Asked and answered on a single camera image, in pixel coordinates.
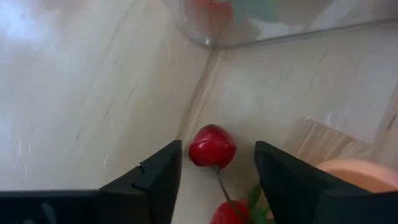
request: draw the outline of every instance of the black plastic piece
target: black plastic piece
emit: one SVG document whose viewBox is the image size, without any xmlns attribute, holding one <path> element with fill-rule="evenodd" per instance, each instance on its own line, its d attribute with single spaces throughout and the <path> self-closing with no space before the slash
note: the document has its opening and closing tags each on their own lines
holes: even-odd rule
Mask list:
<svg viewBox="0 0 398 224">
<path fill-rule="evenodd" d="M 0 192 L 0 223 L 169 224 L 181 163 L 173 141 L 99 190 Z"/>
<path fill-rule="evenodd" d="M 398 223 L 398 192 L 372 194 L 266 142 L 254 160 L 276 224 Z"/>
</svg>

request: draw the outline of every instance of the peach-colored object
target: peach-colored object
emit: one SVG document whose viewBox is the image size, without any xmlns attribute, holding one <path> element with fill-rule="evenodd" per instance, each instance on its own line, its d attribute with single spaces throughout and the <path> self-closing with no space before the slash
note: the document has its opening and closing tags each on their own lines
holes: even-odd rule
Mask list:
<svg viewBox="0 0 398 224">
<path fill-rule="evenodd" d="M 368 161 L 335 159 L 317 168 L 370 192 L 398 190 L 398 174 Z"/>
</svg>

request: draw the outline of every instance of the red strawberry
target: red strawberry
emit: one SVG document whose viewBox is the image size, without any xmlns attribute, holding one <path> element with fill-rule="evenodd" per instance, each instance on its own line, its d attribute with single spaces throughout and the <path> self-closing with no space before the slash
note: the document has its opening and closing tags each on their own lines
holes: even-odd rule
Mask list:
<svg viewBox="0 0 398 224">
<path fill-rule="evenodd" d="M 248 220 L 249 210 L 245 204 L 240 201 L 233 200 L 235 208 Z M 222 203 L 216 210 L 211 219 L 210 224 L 246 224 L 246 221 L 240 217 L 228 202 Z"/>
<path fill-rule="evenodd" d="M 235 155 L 234 139 L 222 128 L 209 124 L 201 128 L 189 147 L 192 162 L 200 167 L 225 168 Z"/>
</svg>

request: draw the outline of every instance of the strawberry stem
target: strawberry stem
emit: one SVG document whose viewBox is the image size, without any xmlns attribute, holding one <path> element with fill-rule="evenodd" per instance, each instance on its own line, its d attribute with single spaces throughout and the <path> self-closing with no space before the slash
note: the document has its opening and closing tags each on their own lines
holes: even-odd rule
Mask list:
<svg viewBox="0 0 398 224">
<path fill-rule="evenodd" d="M 250 223 L 250 221 L 241 213 L 241 211 L 239 211 L 236 208 L 235 204 L 232 202 L 231 198 L 229 197 L 229 195 L 228 195 L 228 193 L 227 193 L 227 191 L 225 189 L 223 179 L 221 179 L 221 172 L 220 172 L 221 170 L 220 170 L 220 168 L 218 166 L 214 166 L 213 169 L 216 172 L 218 183 L 220 184 L 221 190 L 223 191 L 225 199 L 229 203 L 229 206 L 231 206 L 231 208 L 235 211 L 235 213 L 237 215 L 239 215 L 239 217 L 241 217 L 241 219 L 243 221 L 245 221 L 246 223 Z"/>
</svg>

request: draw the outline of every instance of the strawberry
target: strawberry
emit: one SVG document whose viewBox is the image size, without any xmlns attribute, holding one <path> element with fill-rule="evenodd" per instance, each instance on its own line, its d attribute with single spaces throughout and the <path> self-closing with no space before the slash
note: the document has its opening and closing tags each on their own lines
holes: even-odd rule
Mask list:
<svg viewBox="0 0 398 224">
<path fill-rule="evenodd" d="M 225 168 L 235 155 L 233 138 L 220 126 L 209 124 L 201 128 L 189 147 L 192 162 L 200 167 Z"/>
<path fill-rule="evenodd" d="M 248 220 L 249 210 L 245 204 L 240 201 L 231 201 L 235 208 L 238 209 L 241 214 Z M 216 210 L 211 219 L 210 224 L 246 224 L 246 220 L 243 220 L 235 210 L 229 205 L 228 202 L 222 203 Z"/>
</svg>

